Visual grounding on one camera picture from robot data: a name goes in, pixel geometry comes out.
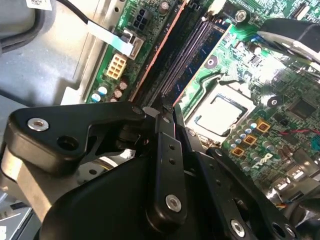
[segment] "silver screw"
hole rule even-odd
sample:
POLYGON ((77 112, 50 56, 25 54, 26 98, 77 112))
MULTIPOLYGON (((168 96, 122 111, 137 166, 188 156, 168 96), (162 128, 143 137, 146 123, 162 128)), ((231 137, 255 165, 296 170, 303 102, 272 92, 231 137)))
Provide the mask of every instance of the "silver screw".
POLYGON ((164 120, 166 123, 168 123, 168 124, 170 123, 170 120, 169 120, 167 117, 165 117, 165 116, 163 117, 163 120, 164 120))
POLYGON ((235 233, 240 237, 243 238, 246 234, 244 227, 238 222, 237 220, 231 220, 231 227, 235 231, 235 233))
POLYGON ((209 65, 209 66, 212 66, 214 63, 215 63, 215 61, 213 61, 212 59, 209 59, 209 60, 208 60, 208 65, 209 65))
POLYGON ((192 137, 196 136, 195 131, 193 131, 192 129, 188 129, 188 133, 189 133, 192 137))
POLYGON ((239 10, 235 14, 235 20, 237 23, 243 22, 247 17, 247 12, 245 10, 239 10))
POLYGON ((220 157, 222 157, 222 153, 221 153, 221 151, 219 149, 216 149, 215 153, 218 154, 220 157))
POLYGON ((181 202, 179 198, 177 198, 175 195, 169 194, 168 196, 166 196, 165 203, 170 210, 176 213, 181 211, 181 208, 182 208, 181 202))
POLYGON ((143 111, 142 111, 139 107, 137 107, 137 106, 133 106, 133 107, 132 107, 132 110, 133 110, 136 114, 142 114, 142 113, 143 113, 143 111))
POLYGON ((292 229, 291 229, 289 226, 285 225, 285 229, 287 230, 287 232, 288 232, 292 237, 294 237, 294 238, 296 237, 295 232, 292 231, 292 229))
POLYGON ((28 127, 37 132, 43 132, 49 128, 49 123, 42 118, 31 118, 28 121, 28 127))

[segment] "white label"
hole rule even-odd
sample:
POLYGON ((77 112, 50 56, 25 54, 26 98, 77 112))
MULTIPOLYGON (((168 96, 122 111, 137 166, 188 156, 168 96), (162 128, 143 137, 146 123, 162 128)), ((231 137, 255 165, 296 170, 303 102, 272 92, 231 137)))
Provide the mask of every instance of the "white label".
POLYGON ((52 11, 50 0, 26 0, 26 5, 30 9, 42 9, 52 11))
POLYGON ((6 240, 7 238, 7 227, 0 226, 0 240, 6 240))

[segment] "red wire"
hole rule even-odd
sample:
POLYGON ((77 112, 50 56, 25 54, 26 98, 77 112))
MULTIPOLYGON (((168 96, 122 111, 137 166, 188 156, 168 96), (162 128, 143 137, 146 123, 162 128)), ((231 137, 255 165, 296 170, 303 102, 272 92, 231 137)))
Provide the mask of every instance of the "red wire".
POLYGON ((294 129, 294 130, 289 130, 289 131, 282 131, 280 132, 281 135, 288 135, 288 134, 296 134, 296 133, 307 133, 307 132, 313 132, 315 134, 320 135, 320 131, 314 130, 314 129, 294 129))

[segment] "motherboard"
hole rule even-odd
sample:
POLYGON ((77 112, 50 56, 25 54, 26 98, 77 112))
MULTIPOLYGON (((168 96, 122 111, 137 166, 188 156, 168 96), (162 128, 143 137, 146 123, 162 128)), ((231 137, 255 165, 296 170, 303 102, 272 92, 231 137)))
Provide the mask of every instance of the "motherboard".
POLYGON ((292 202, 320 185, 319 21, 317 0, 126 0, 114 33, 133 50, 107 47, 86 102, 179 104, 205 148, 292 202))
POLYGON ((261 190, 274 188, 283 202, 292 202, 319 185, 319 76, 303 60, 263 47, 257 32, 269 18, 297 18, 305 6, 308 12, 298 18, 318 23, 320 5, 285 0, 230 3, 225 8, 241 5, 249 20, 230 21, 232 27, 179 104, 186 125, 198 132, 206 148, 221 146, 261 190))

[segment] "electrolytic capacitor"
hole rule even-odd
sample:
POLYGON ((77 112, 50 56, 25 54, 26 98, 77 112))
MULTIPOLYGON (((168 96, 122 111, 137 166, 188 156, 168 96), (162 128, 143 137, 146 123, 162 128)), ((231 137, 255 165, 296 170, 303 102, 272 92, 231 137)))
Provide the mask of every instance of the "electrolytic capacitor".
POLYGON ((288 157, 291 157, 294 154, 292 149, 288 145, 284 145, 282 149, 284 151, 284 154, 287 155, 288 157))
POLYGON ((261 52, 262 52, 262 48, 259 45, 255 44, 255 43, 252 43, 249 46, 249 51, 251 53, 253 53, 254 55, 260 55, 261 52))
POLYGON ((108 89, 106 86, 103 85, 98 88, 98 92, 101 96, 105 96, 108 93, 108 89))
POLYGON ((120 89, 114 90, 113 94, 114 94, 114 97, 117 99, 122 97, 122 91, 120 89))
POLYGON ((239 135, 233 135, 232 136, 232 140, 236 143, 236 144, 240 144, 242 142, 241 138, 239 135))
POLYGON ((112 97, 112 98, 110 99, 110 103, 115 103, 115 102, 118 102, 118 99, 116 99, 115 97, 112 97))
POLYGON ((161 15, 166 15, 169 12, 170 5, 168 2, 163 1, 160 3, 158 11, 161 15))
POLYGON ((270 152, 273 152, 276 149, 275 146, 270 141, 265 141, 262 143, 262 145, 265 147, 265 149, 267 149, 270 152))
POLYGON ((240 166, 241 166, 241 168, 242 168, 242 170, 244 171, 244 172, 249 172, 250 171, 250 165, 249 165, 249 163, 247 162, 247 161, 243 161, 243 162, 241 162, 240 163, 240 166))
POLYGON ((246 123, 250 126, 250 128, 255 129, 257 127, 257 123, 253 121, 252 119, 249 119, 246 121, 246 123))
POLYGON ((121 82, 119 83, 119 88, 120 88, 120 90, 126 90, 127 87, 128 87, 128 84, 127 84, 125 81, 121 81, 121 82))
POLYGON ((249 127, 249 125, 243 125, 242 126, 242 129, 243 129, 243 131, 246 133, 246 134, 250 134, 250 133, 252 133, 252 129, 251 129, 251 127, 249 127))
POLYGON ((283 149, 279 149, 276 151, 276 154, 278 154, 283 161, 287 161, 289 158, 286 156, 285 151, 283 149))
POLYGON ((94 103, 98 103, 101 101, 101 96, 99 94, 99 92, 94 92, 92 95, 91 95, 91 100, 94 102, 94 103))
POLYGON ((247 134, 243 130, 238 130, 237 134, 240 136, 241 139, 245 139, 247 134))
POLYGON ((252 152, 250 154, 250 157, 256 162, 260 162, 260 160, 261 160, 261 157, 259 156, 259 154, 257 152, 252 152))
POLYGON ((230 148, 235 149, 237 147, 237 144, 235 143, 234 140, 230 139, 228 141, 228 144, 230 145, 230 148))

